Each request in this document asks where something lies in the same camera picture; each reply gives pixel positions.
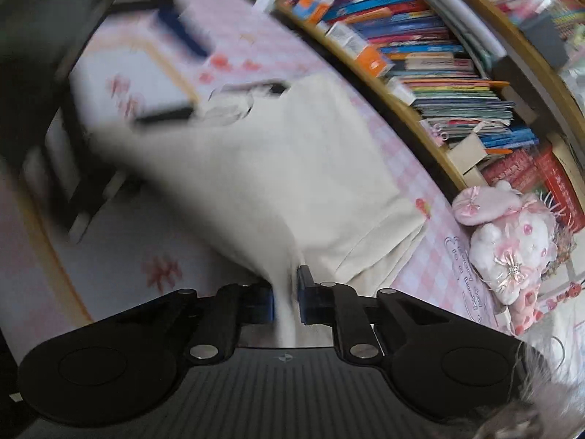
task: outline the blue book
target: blue book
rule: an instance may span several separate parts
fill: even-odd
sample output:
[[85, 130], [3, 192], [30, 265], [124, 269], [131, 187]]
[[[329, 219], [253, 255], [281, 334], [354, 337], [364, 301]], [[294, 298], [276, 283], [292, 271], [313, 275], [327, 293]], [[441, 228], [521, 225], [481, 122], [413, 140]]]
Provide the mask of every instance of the blue book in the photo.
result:
[[504, 135], [482, 136], [482, 143], [487, 149], [494, 148], [517, 148], [525, 145], [534, 145], [538, 143], [538, 138], [530, 128], [511, 127], [511, 132]]
[[359, 3], [345, 3], [330, 8], [329, 11], [323, 17], [323, 20], [324, 21], [332, 20], [334, 18], [339, 18], [340, 16], [344, 16], [346, 14], [357, 13], [358, 11], [369, 10], [371, 8], [376, 8], [378, 6], [384, 6], [388, 4], [404, 3], [406, 1], [414, 0], [366, 0], [360, 1]]
[[384, 25], [379, 27], [356, 30], [360, 35], [366, 39], [378, 38], [380, 36], [391, 36], [393, 34], [412, 33], [415, 30], [424, 30], [430, 28], [444, 28], [445, 23], [438, 17], [417, 18], [416, 20], [406, 21], [404, 23], [392, 23], [391, 25]]
[[410, 13], [399, 13], [399, 14], [393, 14], [392, 16], [388, 16], [385, 18], [378, 18], [379, 20], [389, 20], [389, 23], [396, 23], [397, 21], [408, 21], [408, 20], [417, 20], [418, 18], [428, 18], [429, 16], [417, 16], [419, 13], [425, 13], [428, 12], [428, 10], [422, 10], [422, 11], [413, 11]]
[[400, 21], [412, 21], [413, 23], [426, 23], [427, 21], [442, 21], [438, 16], [423, 16], [420, 18], [405, 17], [408, 13], [394, 14], [384, 18], [376, 18], [375, 20], [360, 21], [359, 23], [352, 23], [350, 26], [355, 31], [362, 31], [368, 28], [379, 28], [381, 26], [389, 26]]
[[397, 52], [464, 52], [463, 46], [457, 44], [391, 46], [389, 48], [380, 48], [380, 51], [386, 54], [394, 54]]
[[512, 143], [507, 143], [505, 145], [502, 146], [498, 146], [498, 149], [521, 149], [522, 147], [530, 147], [532, 145], [538, 145], [539, 144], [539, 140], [538, 139], [532, 139], [532, 140], [526, 140], [525, 142], [512, 142]]

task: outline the red ornament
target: red ornament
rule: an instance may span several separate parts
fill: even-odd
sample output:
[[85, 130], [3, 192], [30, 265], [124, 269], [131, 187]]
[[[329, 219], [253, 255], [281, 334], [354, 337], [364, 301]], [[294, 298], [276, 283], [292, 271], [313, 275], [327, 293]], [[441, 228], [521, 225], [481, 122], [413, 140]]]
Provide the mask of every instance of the red ornament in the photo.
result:
[[569, 290], [567, 290], [566, 295], [574, 299], [581, 293], [581, 290], [583, 290], [583, 286], [581, 284], [575, 284], [575, 282], [571, 282], [571, 286], [569, 287]]

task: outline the plush bunny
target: plush bunny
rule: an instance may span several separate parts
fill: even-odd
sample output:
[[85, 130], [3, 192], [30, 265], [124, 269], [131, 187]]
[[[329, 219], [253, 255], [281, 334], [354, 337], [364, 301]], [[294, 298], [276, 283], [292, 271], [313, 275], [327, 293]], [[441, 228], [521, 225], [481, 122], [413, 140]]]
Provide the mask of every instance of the plush bunny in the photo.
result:
[[539, 283], [556, 258], [555, 216], [534, 193], [522, 195], [506, 181], [467, 188], [455, 198], [453, 213], [461, 224], [480, 225], [469, 259], [502, 304]]

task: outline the red book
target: red book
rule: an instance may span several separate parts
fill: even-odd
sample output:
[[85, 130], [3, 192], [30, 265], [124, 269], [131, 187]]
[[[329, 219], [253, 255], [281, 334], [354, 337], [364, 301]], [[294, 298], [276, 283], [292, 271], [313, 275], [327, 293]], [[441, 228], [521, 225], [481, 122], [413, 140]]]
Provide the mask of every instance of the red book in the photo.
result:
[[518, 190], [520, 193], [530, 193], [541, 181], [538, 168], [536, 168], [536, 165], [532, 165], [514, 178], [510, 184], [513, 189]]
[[579, 204], [577, 194], [569, 181], [561, 163], [552, 153], [552, 146], [547, 147], [535, 160], [540, 176], [545, 181], [546, 188], [552, 193], [555, 201], [561, 205], [555, 212], [563, 210], [560, 219], [566, 225], [571, 222], [573, 232], [585, 227], [585, 214]]
[[389, 44], [391, 42], [407, 42], [407, 41], [442, 41], [449, 39], [449, 32], [447, 30], [433, 31], [430, 33], [406, 33], [394, 34], [391, 36], [379, 36], [377, 38], [370, 38], [368, 42], [371, 44]]
[[507, 157], [484, 168], [482, 174], [490, 186], [495, 185], [499, 180], [506, 180], [512, 184], [518, 176], [533, 165], [532, 157], [524, 149], [514, 150]]

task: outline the white cloth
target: white cloth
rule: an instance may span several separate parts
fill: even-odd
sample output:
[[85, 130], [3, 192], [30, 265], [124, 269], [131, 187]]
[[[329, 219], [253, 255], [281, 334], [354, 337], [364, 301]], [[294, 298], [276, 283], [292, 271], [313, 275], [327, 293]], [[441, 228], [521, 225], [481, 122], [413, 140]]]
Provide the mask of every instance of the white cloth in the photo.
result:
[[272, 283], [276, 346], [323, 343], [295, 312], [297, 267], [374, 295], [412, 255], [425, 217], [401, 196], [330, 75], [298, 80], [280, 97], [220, 94], [199, 112], [184, 124], [102, 124], [92, 140], [166, 192], [201, 237]]

